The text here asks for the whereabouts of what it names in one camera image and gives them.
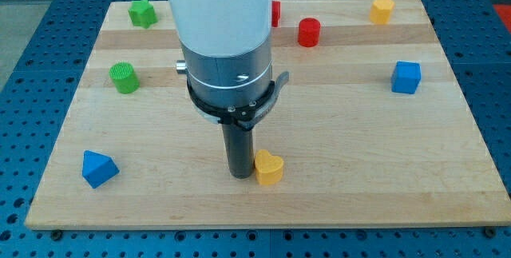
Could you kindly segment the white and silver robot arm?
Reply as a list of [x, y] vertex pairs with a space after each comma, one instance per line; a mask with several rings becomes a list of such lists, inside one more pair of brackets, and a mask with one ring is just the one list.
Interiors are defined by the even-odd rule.
[[222, 109], [254, 104], [271, 82], [271, 0], [169, 0], [190, 93]]

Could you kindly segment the red block behind arm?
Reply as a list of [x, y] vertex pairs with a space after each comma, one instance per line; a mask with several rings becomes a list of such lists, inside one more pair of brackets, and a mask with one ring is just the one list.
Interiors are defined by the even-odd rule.
[[281, 17], [281, 2], [272, 0], [271, 1], [271, 26], [278, 27], [279, 20]]

